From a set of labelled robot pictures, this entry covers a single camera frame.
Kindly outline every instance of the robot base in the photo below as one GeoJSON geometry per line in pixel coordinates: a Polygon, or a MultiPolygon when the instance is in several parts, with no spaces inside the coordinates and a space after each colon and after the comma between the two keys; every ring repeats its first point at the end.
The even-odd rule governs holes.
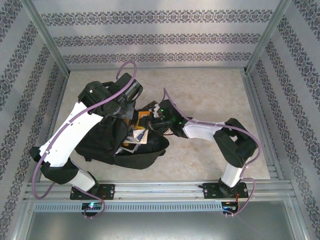
{"type": "Polygon", "coordinates": [[[248,188],[244,182],[239,182],[229,196],[220,191],[220,183],[218,182],[206,182],[203,185],[199,185],[199,188],[203,189],[204,199],[232,199],[236,198],[236,193],[238,193],[238,198],[240,199],[249,197],[248,188]]]}
{"type": "MultiPolygon", "coordinates": [[[[97,193],[94,194],[98,198],[101,198],[102,200],[113,200],[115,195],[115,185],[114,184],[99,184],[97,193]]],[[[71,200],[97,200],[93,197],[90,197],[76,188],[71,188],[70,193],[70,199],[71,200]]]]}

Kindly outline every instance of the decorative border pattern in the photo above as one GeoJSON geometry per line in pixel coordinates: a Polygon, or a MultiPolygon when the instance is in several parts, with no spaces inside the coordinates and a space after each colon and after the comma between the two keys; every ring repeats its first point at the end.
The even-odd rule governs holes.
{"type": "Polygon", "coordinates": [[[0,10],[0,43],[2,43],[22,7],[23,6],[19,0],[7,0],[4,3],[0,10]]]}
{"type": "Polygon", "coordinates": [[[48,27],[111,24],[168,23],[266,23],[273,11],[268,10],[160,10],[43,13],[48,27]]]}
{"type": "Polygon", "coordinates": [[[64,55],[67,64],[247,61],[251,52],[169,52],[64,55]]]}
{"type": "Polygon", "coordinates": [[[8,94],[13,88],[13,83],[17,80],[18,73],[20,73],[23,64],[25,63],[26,57],[34,44],[38,31],[35,25],[30,21],[26,30],[23,33],[22,38],[19,41],[19,44],[12,54],[12,58],[9,60],[9,63],[6,65],[7,68],[3,71],[0,80],[0,112],[2,107],[6,103],[8,94]]]}
{"type": "Polygon", "coordinates": [[[163,45],[163,44],[256,44],[259,33],[130,34],[54,37],[58,47],[163,45]]]}
{"type": "Polygon", "coordinates": [[[30,148],[36,144],[38,135],[41,130],[41,126],[45,119],[45,114],[50,102],[50,98],[52,96],[55,84],[57,82],[57,77],[59,75],[60,69],[58,65],[55,63],[50,77],[48,79],[47,85],[43,92],[43,96],[41,98],[40,105],[38,107],[37,114],[34,118],[33,125],[30,130],[30,134],[27,138],[25,148],[23,150],[23,154],[21,155],[21,159],[19,162],[19,167],[17,168],[17,172],[14,175],[14,181],[12,182],[12,187],[10,188],[10,194],[7,196],[7,201],[4,204],[4,211],[1,213],[0,219],[0,239],[6,239],[6,233],[9,230],[9,226],[12,221],[13,211],[16,209],[17,203],[19,201],[21,187],[23,186],[23,182],[26,177],[26,173],[30,164],[30,155],[29,150],[30,148]]]}
{"type": "Polygon", "coordinates": [[[295,65],[298,67],[309,92],[315,104],[318,105],[320,111],[320,81],[319,74],[316,72],[313,63],[310,61],[305,49],[302,47],[297,34],[293,30],[286,17],[283,17],[277,26],[279,33],[288,47],[291,56],[294,58],[295,65]]]}
{"type": "Polygon", "coordinates": [[[6,165],[11,157],[11,152],[16,144],[18,135],[20,133],[23,122],[25,121],[29,106],[36,92],[41,75],[44,71],[45,65],[49,58],[50,51],[46,45],[41,49],[35,66],[31,72],[30,78],[25,86],[23,94],[20,98],[16,111],[14,112],[12,122],[9,129],[6,131],[7,135],[4,136],[0,149],[0,180],[3,179],[3,174],[6,171],[6,165]]]}
{"type": "Polygon", "coordinates": [[[310,26],[316,39],[320,41],[320,8],[315,0],[294,0],[295,6],[310,26]]]}
{"type": "Polygon", "coordinates": [[[300,104],[300,100],[294,89],[294,85],[291,83],[289,75],[287,74],[285,66],[281,58],[279,57],[274,43],[272,41],[269,41],[265,47],[265,50],[271,60],[276,76],[279,78],[283,93],[288,100],[288,104],[291,107],[292,114],[295,117],[297,126],[300,129],[300,133],[302,134],[302,139],[305,142],[308,153],[311,155],[313,165],[317,169],[317,174],[320,175],[320,144],[316,142],[318,139],[315,137],[315,132],[311,128],[308,118],[305,116],[306,113],[304,112],[304,108],[300,104]]]}
{"type": "MultiPolygon", "coordinates": [[[[284,150],[286,151],[287,156],[289,158],[289,162],[291,164],[293,175],[295,177],[296,182],[298,183],[298,188],[301,191],[301,196],[303,197],[303,203],[305,204],[306,210],[309,213],[308,214],[309,219],[312,221],[312,227],[315,228],[316,236],[320,238],[319,207],[316,206],[316,199],[312,196],[313,192],[310,190],[310,184],[308,182],[305,170],[301,167],[300,158],[297,155],[297,150],[290,136],[290,132],[288,130],[286,121],[283,117],[283,113],[277,101],[276,94],[271,86],[268,74],[266,72],[266,69],[261,59],[257,61],[255,67],[261,79],[265,94],[268,98],[274,120],[276,121],[277,128],[281,135],[281,140],[284,145],[284,150]]],[[[257,92],[257,88],[254,81],[253,81],[253,85],[254,85],[255,91],[257,92]]]]}

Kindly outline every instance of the marble floor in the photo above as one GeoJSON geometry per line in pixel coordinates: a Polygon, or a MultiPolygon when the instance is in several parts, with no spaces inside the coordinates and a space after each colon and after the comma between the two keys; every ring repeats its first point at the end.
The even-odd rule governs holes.
{"type": "MultiPolygon", "coordinates": [[[[123,73],[132,73],[131,69],[123,73]]],[[[58,129],[70,114],[77,96],[87,83],[114,81],[116,70],[72,71],[66,86],[55,128],[58,129]]],[[[151,101],[160,102],[166,88],[176,105],[187,116],[209,122],[238,119],[252,134],[258,136],[240,71],[214,68],[139,69],[136,79],[143,92],[136,108],[151,101]]],[[[136,170],[99,161],[85,162],[75,151],[71,159],[80,168],[91,172],[98,181],[174,181],[217,180],[226,160],[218,146],[202,139],[184,139],[167,136],[170,146],[164,156],[158,157],[147,169],[136,170]]],[[[245,177],[269,179],[266,161],[261,157],[245,172],[245,177]]]]}

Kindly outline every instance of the wall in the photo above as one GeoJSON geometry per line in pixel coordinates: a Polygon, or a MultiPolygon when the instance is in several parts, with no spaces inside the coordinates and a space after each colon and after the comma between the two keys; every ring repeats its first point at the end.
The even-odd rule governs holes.
{"type": "Polygon", "coordinates": [[[251,73],[284,177],[320,239],[320,2],[289,5],[251,73]]]}
{"type": "Polygon", "coordinates": [[[0,240],[11,235],[64,76],[18,0],[0,1],[0,240]]]}
{"type": "Polygon", "coordinates": [[[35,0],[71,70],[245,67],[279,0],[35,0]]]}

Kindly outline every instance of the black bag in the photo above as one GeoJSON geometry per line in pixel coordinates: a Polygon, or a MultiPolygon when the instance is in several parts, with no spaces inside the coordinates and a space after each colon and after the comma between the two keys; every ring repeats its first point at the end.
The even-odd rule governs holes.
{"type": "Polygon", "coordinates": [[[158,156],[162,156],[169,146],[169,141],[151,130],[148,132],[147,144],[141,144],[134,152],[123,151],[115,155],[128,136],[128,127],[122,118],[108,117],[97,123],[75,147],[75,151],[91,159],[130,169],[146,169],[158,156]]]}

